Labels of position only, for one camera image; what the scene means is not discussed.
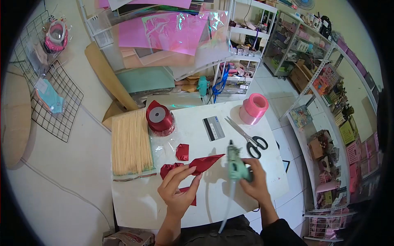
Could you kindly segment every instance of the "black wire grid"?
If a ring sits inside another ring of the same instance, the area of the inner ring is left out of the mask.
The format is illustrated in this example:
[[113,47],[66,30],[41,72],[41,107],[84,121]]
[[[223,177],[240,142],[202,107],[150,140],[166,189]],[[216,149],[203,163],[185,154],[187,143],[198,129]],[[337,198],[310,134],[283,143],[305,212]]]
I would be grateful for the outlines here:
[[42,101],[35,93],[33,85],[38,78],[38,74],[34,71],[27,56],[27,44],[31,36],[37,36],[41,45],[43,45],[45,34],[42,27],[48,21],[48,18],[48,11],[45,11],[23,29],[15,45],[10,64],[19,67],[27,80],[32,103],[32,119],[58,139],[68,142],[72,124],[84,95],[64,71],[59,61],[56,60],[47,71],[46,79],[55,91],[66,100],[67,104],[64,113],[53,115],[43,107]]

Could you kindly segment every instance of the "red satin ribbon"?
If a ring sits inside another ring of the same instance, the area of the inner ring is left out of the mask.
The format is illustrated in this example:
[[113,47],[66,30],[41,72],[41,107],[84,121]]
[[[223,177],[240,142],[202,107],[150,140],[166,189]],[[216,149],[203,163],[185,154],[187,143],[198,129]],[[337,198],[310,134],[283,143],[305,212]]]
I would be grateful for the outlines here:
[[[212,155],[212,156],[208,156],[208,157],[194,159],[189,164],[189,168],[191,168],[192,166],[196,166],[196,170],[192,173],[192,175],[196,176],[196,175],[199,175],[200,173],[208,170],[208,168],[210,168],[222,156],[224,156],[224,154]],[[176,167],[179,167],[179,166],[183,166],[183,165],[184,165],[183,163],[178,163],[178,162],[174,163],[173,165],[165,164],[160,169],[160,176],[162,177],[162,179],[164,179],[170,170],[172,170]],[[180,188],[179,190],[181,192],[184,192],[184,191],[188,191],[189,188],[190,187],[185,187],[185,188]],[[197,206],[197,198],[196,197],[194,197],[194,200],[191,203],[191,205]]]
[[[162,109],[164,109],[165,111],[165,117],[162,121],[157,122],[157,123],[153,123],[150,119],[149,119],[149,113],[152,111],[152,109],[156,108],[156,107],[160,107]],[[168,129],[171,128],[172,124],[173,124],[173,118],[170,114],[170,111],[168,110],[167,107],[161,105],[160,103],[156,102],[155,100],[153,100],[149,107],[147,108],[147,112],[146,112],[146,118],[148,121],[148,125],[150,127],[150,129],[152,131],[166,131]]]
[[202,172],[207,171],[208,168],[210,168],[222,156],[224,156],[224,154],[211,155],[211,156],[208,156],[208,157],[194,159],[189,164],[189,168],[191,168],[192,166],[196,166],[196,170],[192,173],[192,175],[196,176],[196,175],[199,175]]
[[180,161],[188,161],[189,160],[189,145],[188,144],[179,144],[177,147],[177,151],[175,152],[175,156]]

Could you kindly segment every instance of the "left hand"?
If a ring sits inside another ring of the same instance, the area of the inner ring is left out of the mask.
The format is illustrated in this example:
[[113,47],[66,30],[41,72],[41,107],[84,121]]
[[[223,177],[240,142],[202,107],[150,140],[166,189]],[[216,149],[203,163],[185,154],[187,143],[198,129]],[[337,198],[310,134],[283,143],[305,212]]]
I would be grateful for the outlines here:
[[167,204],[167,215],[181,219],[186,213],[186,210],[196,196],[202,174],[194,177],[188,191],[180,192],[178,186],[182,180],[195,170],[195,166],[189,168],[189,165],[174,168],[168,172],[162,184],[157,189],[157,192]]

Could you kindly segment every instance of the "round wooden board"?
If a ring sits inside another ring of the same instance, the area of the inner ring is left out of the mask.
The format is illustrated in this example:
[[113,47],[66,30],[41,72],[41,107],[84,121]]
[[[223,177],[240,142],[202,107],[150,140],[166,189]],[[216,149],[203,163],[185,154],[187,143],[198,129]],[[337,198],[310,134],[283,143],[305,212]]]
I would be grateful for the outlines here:
[[2,92],[1,133],[4,161],[13,168],[29,140],[32,106],[29,86],[18,67],[9,65]]

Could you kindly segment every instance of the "scissors blade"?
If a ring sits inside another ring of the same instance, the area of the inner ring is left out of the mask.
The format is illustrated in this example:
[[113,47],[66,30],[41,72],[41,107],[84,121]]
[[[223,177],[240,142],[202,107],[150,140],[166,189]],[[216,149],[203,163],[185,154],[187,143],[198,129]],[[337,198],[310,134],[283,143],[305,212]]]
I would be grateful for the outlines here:
[[225,120],[242,136],[247,137],[247,134],[242,130],[237,123],[235,123],[230,117],[227,116]]

